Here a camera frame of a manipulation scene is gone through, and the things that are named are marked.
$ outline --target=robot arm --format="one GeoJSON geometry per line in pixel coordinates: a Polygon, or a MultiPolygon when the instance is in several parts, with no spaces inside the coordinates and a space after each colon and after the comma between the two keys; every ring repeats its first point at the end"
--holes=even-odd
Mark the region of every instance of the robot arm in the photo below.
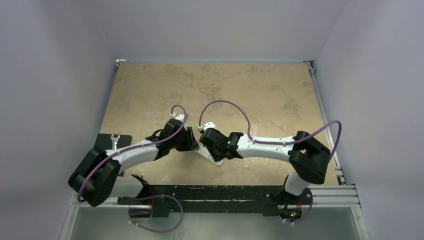
{"type": "Polygon", "coordinates": [[[184,126],[184,114],[175,115],[163,129],[155,131],[145,140],[131,146],[116,150],[92,148],[68,180],[68,185],[79,192],[89,174],[106,158],[109,158],[94,174],[89,177],[81,196],[92,207],[98,206],[110,197],[136,197],[147,184],[141,177],[120,177],[119,173],[135,165],[155,161],[166,156],[170,150],[179,152],[192,151],[199,148],[191,127],[184,126]]]}
{"type": "MultiPolygon", "coordinates": [[[[330,150],[315,138],[310,138],[293,145],[260,144],[253,142],[241,132],[231,132],[225,136],[216,129],[212,122],[203,127],[200,142],[207,148],[216,162],[222,159],[260,157],[282,160],[290,163],[295,172],[288,176],[284,191],[290,195],[299,196],[310,184],[323,184],[330,159],[330,150]]],[[[309,133],[298,131],[296,136],[268,138],[255,137],[262,142],[291,142],[299,140],[309,133]]]]}

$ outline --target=wrench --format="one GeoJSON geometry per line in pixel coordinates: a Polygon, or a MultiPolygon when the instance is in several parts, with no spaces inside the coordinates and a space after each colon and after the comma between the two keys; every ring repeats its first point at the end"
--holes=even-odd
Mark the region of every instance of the wrench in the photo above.
{"type": "Polygon", "coordinates": [[[120,134],[118,134],[118,136],[115,136],[115,133],[110,135],[110,140],[112,141],[112,149],[116,150],[117,146],[118,146],[118,140],[121,137],[120,134]]]}

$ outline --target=lavender wall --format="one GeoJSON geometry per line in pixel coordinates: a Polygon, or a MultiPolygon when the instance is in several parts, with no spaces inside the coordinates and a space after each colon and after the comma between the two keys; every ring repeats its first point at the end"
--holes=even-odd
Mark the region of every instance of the lavender wall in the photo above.
{"type": "Polygon", "coordinates": [[[0,239],[57,239],[116,63],[85,1],[0,1],[0,239]]]}
{"type": "Polygon", "coordinates": [[[316,58],[372,239],[424,236],[424,1],[349,0],[316,58]]]}
{"type": "Polygon", "coordinates": [[[347,0],[90,0],[117,59],[305,61],[347,0]]]}

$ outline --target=glass panel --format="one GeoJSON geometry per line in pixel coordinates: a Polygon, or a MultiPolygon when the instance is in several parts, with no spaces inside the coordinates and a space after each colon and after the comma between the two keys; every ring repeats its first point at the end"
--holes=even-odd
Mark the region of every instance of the glass panel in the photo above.
{"type": "MultiPolygon", "coordinates": [[[[151,218],[143,223],[165,230],[180,217],[151,218]]],[[[170,233],[152,233],[128,224],[126,208],[80,208],[73,229],[73,240],[269,240],[343,239],[358,240],[350,208],[313,208],[308,218],[294,226],[280,217],[242,213],[185,213],[182,224],[170,233]]]]}

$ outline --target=marble-patterned surface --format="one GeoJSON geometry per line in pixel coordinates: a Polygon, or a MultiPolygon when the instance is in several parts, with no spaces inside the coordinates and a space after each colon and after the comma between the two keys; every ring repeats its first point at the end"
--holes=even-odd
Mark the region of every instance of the marble-patterned surface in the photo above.
{"type": "MultiPolygon", "coordinates": [[[[245,110],[253,136],[288,137],[323,125],[311,77],[302,64],[124,62],[100,132],[132,135],[132,142],[139,142],[163,128],[174,104],[185,107],[188,126],[197,129],[203,107],[219,99],[245,110]]],[[[247,130],[243,115],[226,103],[211,105],[202,122],[214,122],[226,135],[247,130]]],[[[195,131],[195,136],[199,139],[200,134],[195,131]]],[[[325,133],[316,138],[327,145],[325,133]]],[[[157,161],[126,170],[125,176],[144,175],[150,184],[163,185],[281,185],[293,171],[289,163],[274,159],[226,159],[217,166],[194,152],[171,151],[157,161]]],[[[324,184],[338,185],[332,161],[324,184]]]]}

